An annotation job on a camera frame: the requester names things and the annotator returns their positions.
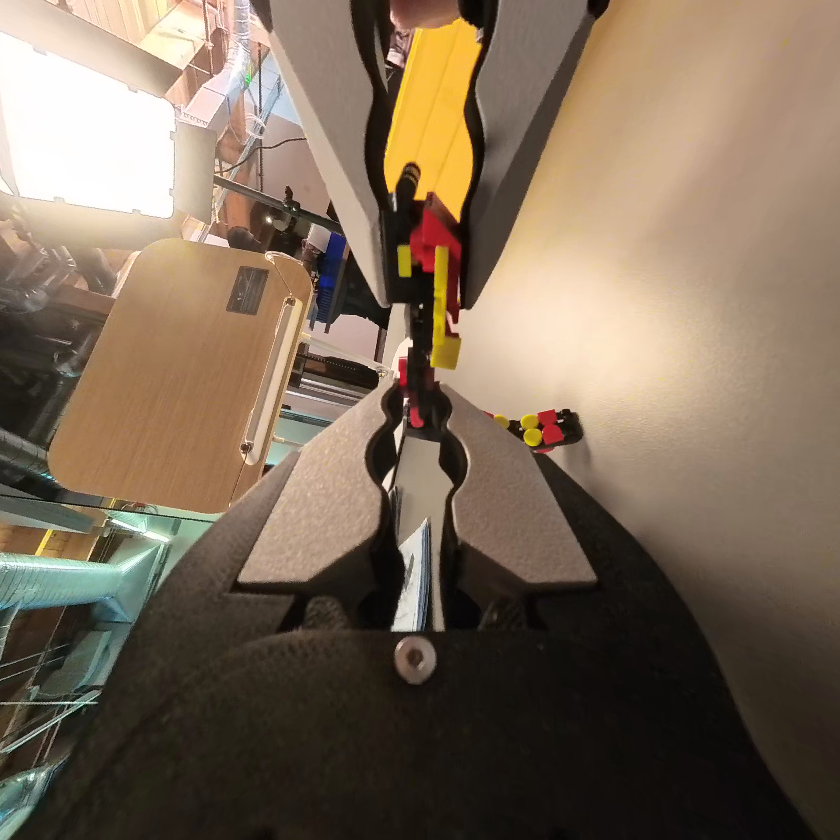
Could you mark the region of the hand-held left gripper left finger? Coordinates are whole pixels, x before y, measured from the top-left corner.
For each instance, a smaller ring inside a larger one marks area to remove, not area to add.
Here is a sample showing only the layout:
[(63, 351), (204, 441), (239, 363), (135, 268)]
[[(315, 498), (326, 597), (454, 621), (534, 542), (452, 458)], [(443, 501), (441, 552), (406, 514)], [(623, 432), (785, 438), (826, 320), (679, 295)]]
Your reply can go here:
[(377, 389), (301, 450), (238, 583), (297, 594), (398, 594), (403, 557), (384, 483), (403, 419), (397, 384)]

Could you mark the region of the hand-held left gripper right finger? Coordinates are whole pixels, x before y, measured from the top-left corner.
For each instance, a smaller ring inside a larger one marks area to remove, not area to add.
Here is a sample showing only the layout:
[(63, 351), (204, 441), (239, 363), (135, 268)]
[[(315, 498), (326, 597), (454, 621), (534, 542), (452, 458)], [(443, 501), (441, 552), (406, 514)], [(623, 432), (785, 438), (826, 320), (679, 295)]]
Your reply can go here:
[(596, 574), (527, 446), (452, 387), (439, 464), (444, 594), (551, 594), (593, 587)]

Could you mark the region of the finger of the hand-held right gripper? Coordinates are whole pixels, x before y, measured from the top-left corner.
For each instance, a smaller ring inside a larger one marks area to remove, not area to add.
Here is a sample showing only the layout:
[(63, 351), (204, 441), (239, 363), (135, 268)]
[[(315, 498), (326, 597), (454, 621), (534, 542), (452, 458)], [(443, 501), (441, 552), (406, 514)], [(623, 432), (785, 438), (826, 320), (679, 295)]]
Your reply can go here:
[(465, 100), (473, 171), (461, 212), (460, 304), (474, 307), (508, 242), (584, 47), (590, 1), (459, 2), (480, 33)]
[(392, 110), (386, 2), (271, 1), (269, 42), (345, 237), (375, 299), (388, 305), (381, 214)]

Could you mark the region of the yellow plastic bin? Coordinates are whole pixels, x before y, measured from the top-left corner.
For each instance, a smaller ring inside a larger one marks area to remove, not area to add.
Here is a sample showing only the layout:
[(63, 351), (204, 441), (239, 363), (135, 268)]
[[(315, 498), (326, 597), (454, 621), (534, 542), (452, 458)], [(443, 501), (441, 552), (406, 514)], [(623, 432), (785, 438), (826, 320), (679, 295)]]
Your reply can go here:
[(413, 162), (421, 173), (416, 197), (435, 194), (456, 221), (473, 174), (465, 105), (479, 54), (477, 30), (462, 19), (414, 31), (385, 148), (386, 186), (392, 190)]

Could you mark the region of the small red black lego piece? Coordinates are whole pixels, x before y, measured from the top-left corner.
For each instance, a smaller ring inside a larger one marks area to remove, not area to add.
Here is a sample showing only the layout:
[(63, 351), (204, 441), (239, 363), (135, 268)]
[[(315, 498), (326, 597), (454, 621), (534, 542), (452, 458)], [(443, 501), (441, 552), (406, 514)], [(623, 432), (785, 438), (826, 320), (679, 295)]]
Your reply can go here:
[(452, 403), (436, 380), (435, 369), (425, 353), (414, 347), (397, 355), (397, 383), (404, 399), (406, 433), (440, 443), (445, 434)]

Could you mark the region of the red yellow black lego assembly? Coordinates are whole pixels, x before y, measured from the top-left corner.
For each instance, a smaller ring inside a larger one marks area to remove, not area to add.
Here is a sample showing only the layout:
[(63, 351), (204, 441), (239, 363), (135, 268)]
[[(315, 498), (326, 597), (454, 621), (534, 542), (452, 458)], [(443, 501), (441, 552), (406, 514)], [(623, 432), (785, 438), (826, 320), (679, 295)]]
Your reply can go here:
[(402, 304), (418, 364), (444, 371), (459, 362), (463, 246), (458, 223), (435, 194), (420, 199), (418, 163), (404, 164), (381, 211), (385, 292)]

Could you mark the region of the long lego strip assembly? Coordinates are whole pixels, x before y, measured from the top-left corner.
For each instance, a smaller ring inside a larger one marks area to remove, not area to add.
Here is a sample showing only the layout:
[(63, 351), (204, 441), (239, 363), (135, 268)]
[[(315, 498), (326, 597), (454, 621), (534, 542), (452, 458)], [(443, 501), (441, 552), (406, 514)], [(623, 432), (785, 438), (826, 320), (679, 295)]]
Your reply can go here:
[(520, 418), (484, 412), (498, 426), (523, 442), (535, 455), (547, 455), (557, 448), (576, 445), (584, 437), (579, 415), (569, 408), (550, 409)]

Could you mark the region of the person's right hand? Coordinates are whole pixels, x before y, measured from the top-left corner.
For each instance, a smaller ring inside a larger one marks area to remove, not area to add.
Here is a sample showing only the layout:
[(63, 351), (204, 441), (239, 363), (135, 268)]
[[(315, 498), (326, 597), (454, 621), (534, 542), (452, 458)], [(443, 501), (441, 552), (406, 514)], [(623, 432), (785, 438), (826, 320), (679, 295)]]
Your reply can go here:
[(391, 21), (395, 28), (439, 28), (459, 18), (458, 1), (390, 1)]

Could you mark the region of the black light stand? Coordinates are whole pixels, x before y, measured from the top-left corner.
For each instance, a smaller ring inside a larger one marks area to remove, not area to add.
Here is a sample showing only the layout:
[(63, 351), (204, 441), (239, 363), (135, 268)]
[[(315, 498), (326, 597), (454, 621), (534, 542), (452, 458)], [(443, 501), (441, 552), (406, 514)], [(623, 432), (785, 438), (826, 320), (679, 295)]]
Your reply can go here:
[(213, 183), (227, 192), (241, 195), (250, 200), (261, 203), (266, 207), (288, 214), (290, 217), (301, 218), (310, 224), (325, 228), (331, 233), (344, 236), (342, 226), (337, 220), (328, 216), (315, 214), (302, 207), (299, 202), (294, 199), (293, 193), (290, 189), (287, 189), (287, 197), (280, 199), (260, 192), (248, 185), (225, 178), (219, 174), (213, 175)]

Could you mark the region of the blue plastic crate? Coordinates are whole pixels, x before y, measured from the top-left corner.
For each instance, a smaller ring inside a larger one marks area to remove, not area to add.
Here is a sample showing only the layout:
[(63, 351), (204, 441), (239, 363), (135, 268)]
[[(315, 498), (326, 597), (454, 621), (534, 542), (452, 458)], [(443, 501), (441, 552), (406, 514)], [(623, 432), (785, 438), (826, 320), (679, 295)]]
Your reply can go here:
[(315, 321), (326, 330), (340, 315), (344, 294), (343, 275), (349, 255), (347, 240), (339, 233), (331, 232), (326, 251), (318, 263), (318, 287), (316, 289)]

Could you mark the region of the wooden flip table top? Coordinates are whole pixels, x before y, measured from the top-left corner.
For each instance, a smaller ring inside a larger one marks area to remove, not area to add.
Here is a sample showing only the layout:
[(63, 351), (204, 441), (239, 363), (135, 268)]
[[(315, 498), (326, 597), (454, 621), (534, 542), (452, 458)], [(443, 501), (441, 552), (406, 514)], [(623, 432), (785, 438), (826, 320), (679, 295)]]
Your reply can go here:
[(66, 490), (203, 515), (260, 478), (313, 285), (297, 259), (139, 252), (47, 450)]

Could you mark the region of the studio light panel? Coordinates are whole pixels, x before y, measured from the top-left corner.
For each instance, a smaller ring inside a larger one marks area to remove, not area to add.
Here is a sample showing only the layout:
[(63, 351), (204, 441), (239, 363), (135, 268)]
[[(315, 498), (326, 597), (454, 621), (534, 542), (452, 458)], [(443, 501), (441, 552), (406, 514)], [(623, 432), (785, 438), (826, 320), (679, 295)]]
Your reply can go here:
[(182, 69), (50, 2), (2, 2), (2, 198), (46, 244), (141, 249), (213, 220), (217, 136)]

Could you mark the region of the silver ventilation duct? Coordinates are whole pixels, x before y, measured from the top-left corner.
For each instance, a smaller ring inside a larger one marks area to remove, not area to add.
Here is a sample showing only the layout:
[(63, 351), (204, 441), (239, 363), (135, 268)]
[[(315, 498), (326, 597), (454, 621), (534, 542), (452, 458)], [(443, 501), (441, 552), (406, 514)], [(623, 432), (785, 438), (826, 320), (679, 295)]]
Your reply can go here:
[(158, 559), (156, 548), (108, 563), (2, 553), (1, 607), (30, 611), (88, 604), (100, 608), (106, 622), (133, 623)]

